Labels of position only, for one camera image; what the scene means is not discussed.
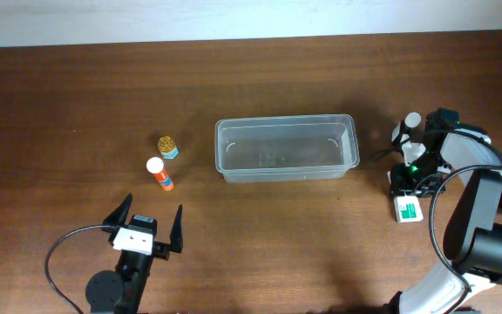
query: wooden table surface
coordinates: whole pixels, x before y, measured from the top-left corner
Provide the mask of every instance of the wooden table surface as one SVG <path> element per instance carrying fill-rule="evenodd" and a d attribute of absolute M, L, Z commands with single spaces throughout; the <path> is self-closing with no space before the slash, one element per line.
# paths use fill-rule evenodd
<path fill-rule="evenodd" d="M 438 262 L 427 221 L 398 224 L 387 195 L 394 125 L 439 107 L 502 151 L 502 31 L 0 49 L 0 313 L 73 313 L 44 256 L 127 193 L 166 241 L 183 203 L 183 254 L 155 261 L 139 311 L 297 313 L 381 305 Z M 228 184 L 214 166 L 219 119 L 347 113 L 362 161 L 342 179 Z M 163 191 L 146 171 L 169 134 Z M 462 191 L 439 199 L 439 239 Z M 427 215 L 428 202 L 422 206 Z M 111 270 L 106 234 L 75 235 L 51 260 L 85 311 Z M 502 313 L 502 286 L 468 302 Z"/>

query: orange glue stick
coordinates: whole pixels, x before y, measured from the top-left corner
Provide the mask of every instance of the orange glue stick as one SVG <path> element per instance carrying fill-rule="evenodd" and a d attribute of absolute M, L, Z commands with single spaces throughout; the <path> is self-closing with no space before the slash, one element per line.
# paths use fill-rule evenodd
<path fill-rule="evenodd" d="M 162 188 L 166 191 L 171 191 L 173 189 L 173 181 L 169 175 L 167 175 L 164 169 L 164 161 L 158 157 L 152 157 L 146 162 L 146 170 L 154 175 L 156 181 L 160 184 Z"/>

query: black cable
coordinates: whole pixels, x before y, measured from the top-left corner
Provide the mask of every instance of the black cable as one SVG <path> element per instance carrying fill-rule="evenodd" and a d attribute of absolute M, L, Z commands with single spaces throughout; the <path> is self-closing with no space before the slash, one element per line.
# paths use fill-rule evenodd
<path fill-rule="evenodd" d="M 80 308 L 74 302 L 72 302 L 70 300 L 70 298 L 66 297 L 65 294 L 63 292 L 61 292 L 61 290 L 56 286 L 56 284 L 51 279 L 50 269 L 49 269 L 48 265 L 50 263 L 51 254 L 56 249 L 56 247 L 59 244 L 61 244 L 61 242 L 63 242 L 65 239 L 67 239 L 68 237 L 70 237 L 72 235 L 75 235 L 75 234 L 82 232 L 82 231 L 91 230 L 91 229 L 115 229 L 115 227 L 110 226 L 110 225 L 94 225 L 94 226 L 87 226 L 87 227 L 75 229 L 75 230 L 69 232 L 68 234 L 60 237 L 55 243 L 53 243 L 50 250 L 48 251 L 48 254 L 45 256 L 45 262 L 44 262 L 44 273 L 45 273 L 46 279 L 48 279 L 48 283 L 50 283 L 50 286 L 53 288 L 54 291 L 56 291 L 56 293 L 60 297 L 62 297 L 65 300 L 65 302 L 67 302 L 70 306 L 72 306 L 73 309 L 75 309 L 75 311 L 77 311 L 79 314 L 83 314 L 83 312 L 80 310 Z"/>
<path fill-rule="evenodd" d="M 396 152 L 396 149 L 381 149 L 381 150 L 378 150 L 376 152 L 374 152 L 370 157 L 369 157 L 369 160 L 371 162 L 378 162 L 380 161 L 384 156 L 390 154 L 390 153 L 393 153 L 393 152 Z"/>
<path fill-rule="evenodd" d="M 452 313 L 452 311 L 454 311 L 454 309 L 459 307 L 464 302 L 464 300 L 466 299 L 468 294 L 471 292 L 471 286 L 470 286 L 470 283 L 468 283 L 468 281 L 466 280 L 466 278 L 464 278 L 462 275 L 460 275 L 452 267 L 452 264 L 449 263 L 449 261 L 446 259 L 443 252 L 441 251 L 441 249 L 438 246 L 437 238 L 435 237 L 435 207 L 437 205 L 438 195 L 441 192 L 441 190 L 443 189 L 444 185 L 448 181 L 450 181 L 452 178 L 458 176 L 459 174 L 462 174 L 467 171 L 477 170 L 477 169 L 502 170 L 502 165 L 501 166 L 473 165 L 473 166 L 461 167 L 460 169 L 455 170 L 454 172 L 449 174 L 446 177 L 446 179 L 444 179 L 444 181 L 439 185 L 435 194 L 431 198 L 431 205 L 429 207 L 429 234 L 430 234 L 430 238 L 431 238 L 431 245 L 433 246 L 435 253 L 437 253 L 439 260 L 441 260 L 441 263 L 443 263 L 443 265 L 446 267 L 446 269 L 448 269 L 454 276 L 456 276 L 465 285 L 465 290 L 464 290 L 462 296 L 460 297 L 460 299 L 445 314 Z"/>
<path fill-rule="evenodd" d="M 432 178 L 432 177 L 436 177 L 436 176 L 441 176 L 443 175 L 442 173 L 436 173 L 436 174 L 430 174 L 428 176 L 426 176 L 425 178 L 423 178 L 420 182 L 418 182 L 416 184 L 416 187 L 412 190 L 412 193 L 414 194 L 414 196 L 422 196 L 422 195 L 426 195 L 427 193 L 422 193 L 422 191 L 419 191 L 419 195 L 416 194 L 416 191 L 417 189 L 422 185 L 422 183 L 424 183 L 427 179 L 429 178 Z"/>

